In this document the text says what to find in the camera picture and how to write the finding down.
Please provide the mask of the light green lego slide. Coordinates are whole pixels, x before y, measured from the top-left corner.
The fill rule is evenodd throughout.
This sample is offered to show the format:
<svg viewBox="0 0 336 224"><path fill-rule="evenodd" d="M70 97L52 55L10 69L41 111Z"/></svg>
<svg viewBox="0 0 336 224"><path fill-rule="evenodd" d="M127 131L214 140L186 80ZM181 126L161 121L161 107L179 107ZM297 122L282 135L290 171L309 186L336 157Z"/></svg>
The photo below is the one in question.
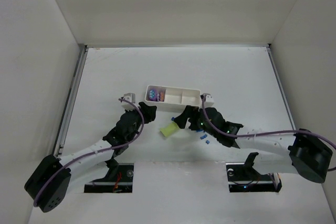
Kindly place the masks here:
<svg viewBox="0 0 336 224"><path fill-rule="evenodd" d="M172 134L176 133L179 129L179 126L174 121L172 121L169 125L160 128L160 132L164 137L168 138Z"/></svg>

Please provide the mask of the purple flower lego block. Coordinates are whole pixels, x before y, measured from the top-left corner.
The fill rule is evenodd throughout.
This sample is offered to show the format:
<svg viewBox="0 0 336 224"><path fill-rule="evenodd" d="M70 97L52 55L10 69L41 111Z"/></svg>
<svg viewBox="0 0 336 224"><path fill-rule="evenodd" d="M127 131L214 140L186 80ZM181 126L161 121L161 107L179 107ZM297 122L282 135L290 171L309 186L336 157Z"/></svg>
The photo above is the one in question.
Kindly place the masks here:
<svg viewBox="0 0 336 224"><path fill-rule="evenodd" d="M148 99L154 102L164 102L165 89L163 88L150 88L148 91Z"/></svg>

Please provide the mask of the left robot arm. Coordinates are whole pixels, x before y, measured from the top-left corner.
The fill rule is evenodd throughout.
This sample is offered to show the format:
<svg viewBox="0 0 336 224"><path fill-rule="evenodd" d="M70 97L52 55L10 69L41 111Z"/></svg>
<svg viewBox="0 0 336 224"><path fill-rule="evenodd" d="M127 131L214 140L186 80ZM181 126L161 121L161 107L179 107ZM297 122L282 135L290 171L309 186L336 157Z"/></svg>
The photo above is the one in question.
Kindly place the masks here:
<svg viewBox="0 0 336 224"><path fill-rule="evenodd" d="M44 157L28 178L24 189L33 199L33 206L49 212L64 199L71 182L95 165L108 164L122 154L141 135L144 125L156 118L157 107L139 102L135 105L120 98L132 110L125 111L115 127L98 142L76 153Z"/></svg>

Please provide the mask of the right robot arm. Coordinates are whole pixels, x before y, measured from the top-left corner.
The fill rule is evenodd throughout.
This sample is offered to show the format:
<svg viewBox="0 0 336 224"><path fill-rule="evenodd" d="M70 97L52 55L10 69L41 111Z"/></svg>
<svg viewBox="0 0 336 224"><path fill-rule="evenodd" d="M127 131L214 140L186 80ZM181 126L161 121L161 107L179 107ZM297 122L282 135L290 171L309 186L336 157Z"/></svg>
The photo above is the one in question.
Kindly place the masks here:
<svg viewBox="0 0 336 224"><path fill-rule="evenodd" d="M332 171L329 167L332 143L305 129L250 130L240 135L238 132L243 125L226 121L215 108L189 105L174 119L174 123L181 129L189 123L190 130L204 131L225 147L252 149L244 162L244 168L252 178L269 173L289 173L322 184L327 173Z"/></svg>

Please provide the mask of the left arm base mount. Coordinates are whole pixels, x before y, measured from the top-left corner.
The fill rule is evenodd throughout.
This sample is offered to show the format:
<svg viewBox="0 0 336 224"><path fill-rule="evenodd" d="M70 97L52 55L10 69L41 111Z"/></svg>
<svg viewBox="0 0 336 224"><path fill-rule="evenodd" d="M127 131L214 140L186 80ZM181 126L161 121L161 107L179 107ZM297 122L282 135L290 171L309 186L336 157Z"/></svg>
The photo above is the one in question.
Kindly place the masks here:
<svg viewBox="0 0 336 224"><path fill-rule="evenodd" d="M134 163L107 162L109 170L103 178L95 179L84 186L87 194L125 194L133 191Z"/></svg>

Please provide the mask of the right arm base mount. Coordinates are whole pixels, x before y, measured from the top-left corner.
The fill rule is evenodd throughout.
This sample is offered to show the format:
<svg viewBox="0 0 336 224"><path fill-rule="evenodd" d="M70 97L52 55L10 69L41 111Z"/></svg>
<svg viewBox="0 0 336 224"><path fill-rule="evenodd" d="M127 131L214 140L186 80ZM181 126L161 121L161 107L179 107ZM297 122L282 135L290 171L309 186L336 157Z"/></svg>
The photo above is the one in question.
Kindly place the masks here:
<svg viewBox="0 0 336 224"><path fill-rule="evenodd" d="M278 193L282 182L277 173L260 174L254 168L257 152L252 152L242 162L226 163L230 193Z"/></svg>

